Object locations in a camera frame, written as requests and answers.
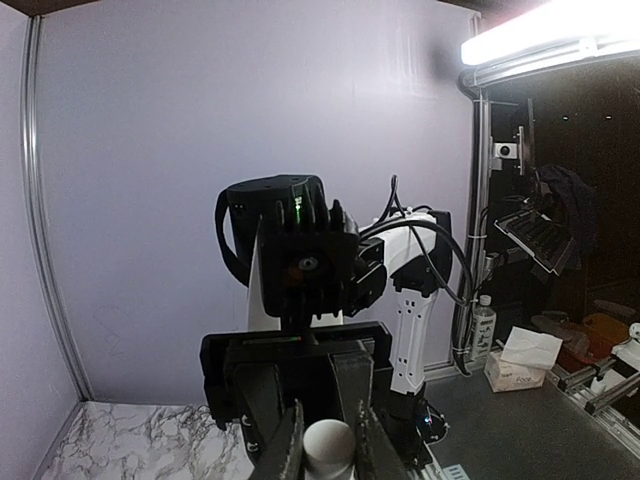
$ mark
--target plastic bottle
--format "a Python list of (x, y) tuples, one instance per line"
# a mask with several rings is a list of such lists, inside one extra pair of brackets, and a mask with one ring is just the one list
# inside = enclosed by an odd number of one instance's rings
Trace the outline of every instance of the plastic bottle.
[(491, 297), (489, 295), (480, 295), (479, 305), (473, 309), (472, 340), (469, 360), (473, 361), (486, 358), (489, 352), (491, 352), (497, 315), (490, 305)]

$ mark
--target white marble tabletop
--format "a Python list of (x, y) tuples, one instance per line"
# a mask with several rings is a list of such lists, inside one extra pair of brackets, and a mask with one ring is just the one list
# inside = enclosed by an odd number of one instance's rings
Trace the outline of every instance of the white marble tabletop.
[(218, 430), (207, 407), (82, 405), (44, 480), (246, 480), (238, 425)]

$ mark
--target white backdrop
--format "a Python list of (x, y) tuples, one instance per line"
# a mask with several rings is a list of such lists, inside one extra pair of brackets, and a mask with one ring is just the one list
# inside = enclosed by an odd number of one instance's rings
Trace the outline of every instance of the white backdrop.
[[(52, 254), (96, 395), (199, 402), (201, 338), (246, 327), (212, 211), (240, 180), (314, 173), (361, 224), (392, 173), (464, 242), (470, 12), (433, 0), (104, 0), (44, 20)], [(359, 318), (393, 323), (387, 295)], [(447, 359), (441, 295), (427, 360)]]
[(22, 188), (28, 19), (0, 3), (0, 478), (32, 478), (77, 396), (38, 281)]

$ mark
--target tissue box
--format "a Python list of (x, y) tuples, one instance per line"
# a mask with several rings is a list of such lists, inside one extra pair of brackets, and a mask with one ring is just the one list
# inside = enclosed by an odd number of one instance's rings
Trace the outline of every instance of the tissue box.
[(491, 352), (484, 366), (484, 374), (494, 393), (541, 387), (546, 370), (524, 367), (500, 360), (502, 351)]

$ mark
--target black cloth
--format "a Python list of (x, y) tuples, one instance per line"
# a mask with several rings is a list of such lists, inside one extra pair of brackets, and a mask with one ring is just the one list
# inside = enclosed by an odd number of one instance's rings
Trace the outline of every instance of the black cloth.
[(596, 248), (598, 237), (595, 189), (575, 172), (558, 165), (540, 167), (538, 175), (562, 200), (569, 214), (569, 231), (578, 244), (579, 253), (588, 255)]

